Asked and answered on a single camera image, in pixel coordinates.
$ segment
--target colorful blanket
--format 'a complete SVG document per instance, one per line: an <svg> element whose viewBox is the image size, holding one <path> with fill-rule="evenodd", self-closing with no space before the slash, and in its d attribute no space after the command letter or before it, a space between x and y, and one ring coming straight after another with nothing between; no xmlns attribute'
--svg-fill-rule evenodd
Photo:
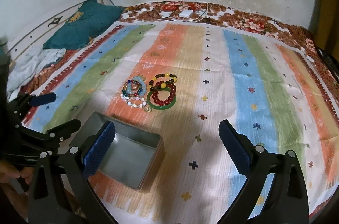
<svg viewBox="0 0 339 224"><path fill-rule="evenodd" d="M296 152L311 214L338 186L338 108L303 53L252 35L208 24L116 23L34 92L53 91L57 100L24 123L46 131L99 111L163 137L166 156L149 193L100 172L90 177L120 223L217 223L245 181L219 138L223 119L254 145ZM172 108L148 112L121 100L126 80L166 72L178 77ZM252 216L271 182L272 175Z"/></svg>

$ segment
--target bed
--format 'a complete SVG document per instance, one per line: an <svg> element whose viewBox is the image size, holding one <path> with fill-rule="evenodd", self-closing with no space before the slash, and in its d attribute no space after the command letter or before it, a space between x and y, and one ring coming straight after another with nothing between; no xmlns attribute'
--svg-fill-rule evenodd
<svg viewBox="0 0 339 224"><path fill-rule="evenodd" d="M159 17L178 8L194 14ZM119 223L216 223L245 181L219 138L223 119L254 145L296 152L314 214L338 186L335 79L305 29L221 5L205 9L175 1L125 8L90 45L67 51L22 88L57 95L32 109L24 125L45 132L73 118L85 123L98 111L163 137L166 156L148 193L99 171L89 178ZM127 80L140 76L148 84L159 73L178 77L172 108L132 108L121 99ZM271 182L272 175L251 216L260 213Z"/></svg>

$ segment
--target finger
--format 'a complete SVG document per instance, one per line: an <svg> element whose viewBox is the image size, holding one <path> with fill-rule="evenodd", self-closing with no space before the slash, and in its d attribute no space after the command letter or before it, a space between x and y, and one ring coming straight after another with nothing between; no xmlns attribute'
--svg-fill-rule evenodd
<svg viewBox="0 0 339 224"><path fill-rule="evenodd" d="M25 178L25 182L26 182L26 184L28 184L28 185L32 182L33 172L34 172L34 168L29 168L29 167L24 167L24 168L20 171L20 176L21 176L22 178Z"/></svg>
<svg viewBox="0 0 339 224"><path fill-rule="evenodd" d="M12 166L10 163L8 163L5 160L0 160L0 173L4 173L8 175L11 178L19 178L20 172L17 170L14 166Z"/></svg>
<svg viewBox="0 0 339 224"><path fill-rule="evenodd" d="M29 175L29 176L27 176L26 178L25 178L25 182L26 182L26 184L30 184L31 182L32 182L32 178L33 178L33 174L31 174L31 175Z"/></svg>
<svg viewBox="0 0 339 224"><path fill-rule="evenodd" d="M0 184L7 184L10 182L10 178L3 173L0 173Z"/></svg>
<svg viewBox="0 0 339 224"><path fill-rule="evenodd" d="M26 178L29 175L32 175L34 172L34 168L29 168L29 167L24 167L21 171L20 171L20 176L22 178Z"/></svg>

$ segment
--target bracelet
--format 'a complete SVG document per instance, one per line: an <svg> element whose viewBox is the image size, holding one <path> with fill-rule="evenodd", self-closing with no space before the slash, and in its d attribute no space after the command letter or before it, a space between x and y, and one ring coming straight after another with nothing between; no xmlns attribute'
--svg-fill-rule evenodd
<svg viewBox="0 0 339 224"><path fill-rule="evenodd" d="M147 102L145 101L144 98L140 98L140 97L126 97L123 94L120 94L120 97L123 101L125 101L127 103L128 106L130 107L134 107L134 108L140 108L142 109L143 107L146 106ZM131 102L131 100L141 100L141 104L136 105L133 102Z"/></svg>
<svg viewBox="0 0 339 224"><path fill-rule="evenodd" d="M156 84L155 84L155 86L153 86L153 83L158 79L158 78L163 78L163 77L166 77L166 78L168 78L168 77L171 77L171 79L170 80L168 80L168 81L160 81L160 82L157 82ZM149 90L149 91L153 91L153 90L155 90L155 89L160 89L160 88L165 88L165 87L167 87L170 83L175 83L175 82L177 82L177 80L178 80L178 77L176 76L176 75L173 75L173 74L169 74L169 73L166 73L166 74L158 74L158 75L155 75L154 77L152 77L152 79L150 80L150 82L149 82L149 84L148 84L148 87L147 87L147 89Z"/></svg>
<svg viewBox="0 0 339 224"><path fill-rule="evenodd" d="M170 88L170 87L166 87L166 88L160 88L159 90L155 90L156 91L156 95L158 95L158 91L167 91L167 92L171 92L172 93L172 89L173 88ZM159 106L157 105L154 105L150 102L150 96L153 94L154 95L154 92L155 91L150 91L147 95L147 103L150 107L152 107L153 109L157 109L157 110L166 110L168 108L171 108L175 102L177 101L177 96L175 95L175 92L174 92L174 95L170 95L168 97L167 100L165 101L162 101L162 100L159 100L159 99L155 99L154 102L156 104L159 104Z"/></svg>
<svg viewBox="0 0 339 224"><path fill-rule="evenodd" d="M133 92L132 86L134 87L133 90L135 90L136 88L138 88L138 90L136 92ZM142 80L141 77L134 77L133 79L126 81L122 89L122 94L125 97L133 97L133 96L143 97L146 94L146 92L147 92L146 84Z"/></svg>

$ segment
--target teal pillow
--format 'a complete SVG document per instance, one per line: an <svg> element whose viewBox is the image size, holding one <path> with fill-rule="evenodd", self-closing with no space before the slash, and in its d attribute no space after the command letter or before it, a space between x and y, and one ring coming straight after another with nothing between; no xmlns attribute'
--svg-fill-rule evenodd
<svg viewBox="0 0 339 224"><path fill-rule="evenodd" d="M88 0L47 40L43 49L81 49L92 38L107 30L120 17L121 12L120 7L105 6L97 0Z"/></svg>

